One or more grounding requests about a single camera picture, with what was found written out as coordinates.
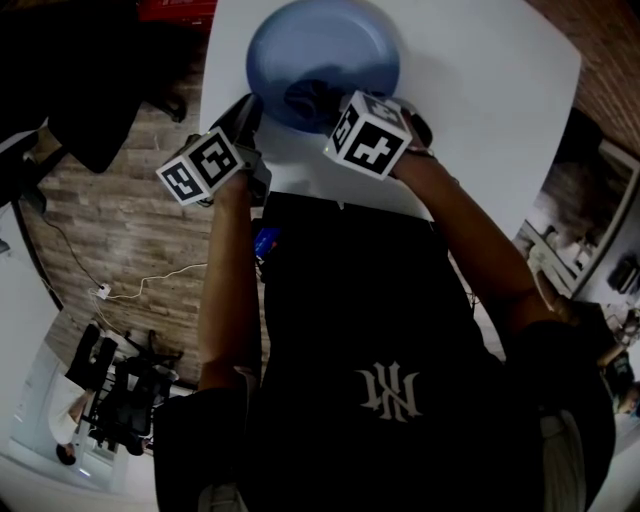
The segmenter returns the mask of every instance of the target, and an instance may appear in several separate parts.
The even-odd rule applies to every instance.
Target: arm
[[[540,297],[522,256],[442,165],[405,154],[394,173],[431,212],[503,339],[531,323],[557,319]]]
[[[76,423],[80,423],[80,418],[82,417],[82,411],[84,411],[85,405],[87,402],[91,400],[93,396],[93,391],[87,389],[80,397],[73,403],[73,405],[69,408],[69,416]]]
[[[260,316],[247,177],[236,174],[215,194],[198,346],[199,390],[240,388],[234,366],[260,375]]]

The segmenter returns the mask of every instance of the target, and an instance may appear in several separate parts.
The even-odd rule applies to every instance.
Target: red object
[[[141,0],[140,21],[166,21],[209,32],[218,0]]]

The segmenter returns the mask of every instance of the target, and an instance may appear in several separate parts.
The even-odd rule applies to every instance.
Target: power outlet
[[[100,297],[102,300],[107,300],[109,293],[111,293],[111,286],[109,286],[106,283],[103,283],[98,289],[98,293],[96,295]]]

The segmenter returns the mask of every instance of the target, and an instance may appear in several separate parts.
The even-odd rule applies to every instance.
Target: black t-shirt
[[[503,365],[430,224],[291,196],[265,222],[282,227],[264,268],[272,347],[246,433],[242,392],[161,408],[161,510],[229,480],[252,512],[539,510],[540,407],[576,418],[593,499],[615,434],[571,328],[532,326]]]

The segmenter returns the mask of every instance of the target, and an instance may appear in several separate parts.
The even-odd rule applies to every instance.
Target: white logo
[[[402,386],[404,387],[404,396],[406,398],[406,400],[403,400],[400,398],[400,381],[398,380],[398,370],[400,369],[400,365],[394,362],[389,367],[389,380],[391,381],[390,386],[387,384],[385,367],[380,363],[374,364],[373,367],[377,372],[378,385],[383,389],[382,396],[378,396],[376,392],[376,377],[366,370],[356,370],[356,372],[364,375],[367,382],[367,391],[369,393],[369,401],[366,404],[361,404],[362,407],[368,407],[377,411],[380,408],[380,405],[382,405],[382,416],[380,416],[380,419],[390,420],[395,418],[397,421],[402,423],[407,422],[404,416],[402,416],[402,409],[407,411],[407,414],[412,418],[415,416],[422,416],[422,414],[416,409],[416,399],[413,393],[413,380],[419,375],[419,373],[411,373],[403,379]],[[393,416],[391,415],[391,406],[389,403],[391,400],[393,400]]]

